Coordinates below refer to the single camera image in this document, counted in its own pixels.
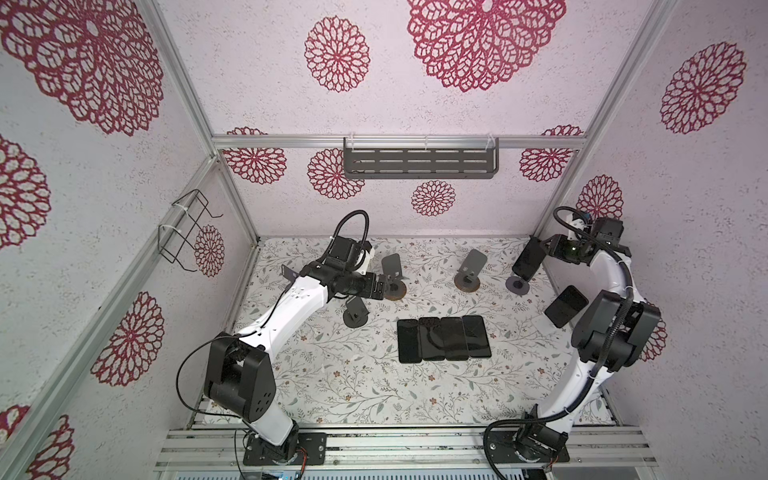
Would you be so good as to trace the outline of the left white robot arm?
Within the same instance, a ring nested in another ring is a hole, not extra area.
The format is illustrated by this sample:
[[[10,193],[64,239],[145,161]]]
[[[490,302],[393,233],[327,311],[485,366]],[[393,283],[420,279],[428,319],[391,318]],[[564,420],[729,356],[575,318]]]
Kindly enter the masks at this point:
[[[211,342],[204,394],[235,414],[273,447],[293,448],[298,425],[275,400],[272,360],[297,330],[336,296],[381,300],[383,281],[368,270],[370,241],[334,237],[306,264],[275,304],[235,334]]]

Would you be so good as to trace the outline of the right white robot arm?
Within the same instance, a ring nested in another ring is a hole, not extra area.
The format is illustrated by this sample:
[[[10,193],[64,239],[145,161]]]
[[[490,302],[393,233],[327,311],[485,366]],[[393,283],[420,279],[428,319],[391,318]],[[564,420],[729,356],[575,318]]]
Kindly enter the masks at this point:
[[[598,289],[573,327],[574,353],[565,372],[535,410],[547,428],[568,434],[601,384],[639,359],[661,312],[646,301],[633,280],[632,253],[620,242],[620,220],[593,218],[566,206],[556,208],[553,216],[568,233],[548,240],[548,255],[588,265]]]

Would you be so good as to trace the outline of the dark grey round stand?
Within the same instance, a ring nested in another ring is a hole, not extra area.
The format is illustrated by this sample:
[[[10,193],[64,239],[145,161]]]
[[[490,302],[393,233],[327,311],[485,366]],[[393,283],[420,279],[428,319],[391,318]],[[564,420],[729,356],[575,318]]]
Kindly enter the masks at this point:
[[[368,322],[368,318],[369,310],[361,297],[351,297],[345,302],[343,322],[348,328],[361,328]]]

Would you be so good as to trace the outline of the centre wood-rim phone stand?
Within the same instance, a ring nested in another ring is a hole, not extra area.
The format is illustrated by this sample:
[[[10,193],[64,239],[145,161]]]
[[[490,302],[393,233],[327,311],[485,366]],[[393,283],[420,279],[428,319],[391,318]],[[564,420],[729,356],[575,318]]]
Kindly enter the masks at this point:
[[[384,297],[390,301],[402,300],[407,287],[403,281],[403,268],[400,255],[397,253],[385,256],[382,261],[384,280]]]

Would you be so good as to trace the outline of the far left grey stand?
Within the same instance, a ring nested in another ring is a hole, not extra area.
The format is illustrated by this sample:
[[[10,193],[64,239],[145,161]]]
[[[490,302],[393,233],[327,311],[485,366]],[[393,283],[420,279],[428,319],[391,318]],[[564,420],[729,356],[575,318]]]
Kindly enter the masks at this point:
[[[281,276],[286,279],[290,284],[293,284],[299,277],[299,273],[289,266],[283,264],[280,268]]]

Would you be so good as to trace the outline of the grey wall shelf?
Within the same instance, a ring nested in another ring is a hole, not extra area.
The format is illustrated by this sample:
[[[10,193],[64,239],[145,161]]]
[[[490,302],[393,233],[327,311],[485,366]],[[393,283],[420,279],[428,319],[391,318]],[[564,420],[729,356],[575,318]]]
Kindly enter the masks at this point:
[[[499,149],[357,147],[344,138],[342,167],[354,180],[486,180],[499,171]]]

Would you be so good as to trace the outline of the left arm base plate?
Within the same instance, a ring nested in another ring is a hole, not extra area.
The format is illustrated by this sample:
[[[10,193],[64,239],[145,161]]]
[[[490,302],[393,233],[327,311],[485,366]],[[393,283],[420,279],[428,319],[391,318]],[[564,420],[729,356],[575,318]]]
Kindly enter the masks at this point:
[[[243,456],[245,466],[317,466],[325,463],[328,435],[294,432],[279,446],[250,436]]]

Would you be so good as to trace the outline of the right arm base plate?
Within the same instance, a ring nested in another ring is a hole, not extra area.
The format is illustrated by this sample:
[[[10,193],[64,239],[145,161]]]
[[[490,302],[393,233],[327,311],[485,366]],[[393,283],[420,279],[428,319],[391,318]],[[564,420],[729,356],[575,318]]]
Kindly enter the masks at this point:
[[[485,446],[495,463],[567,463],[568,435],[546,426],[492,431]]]

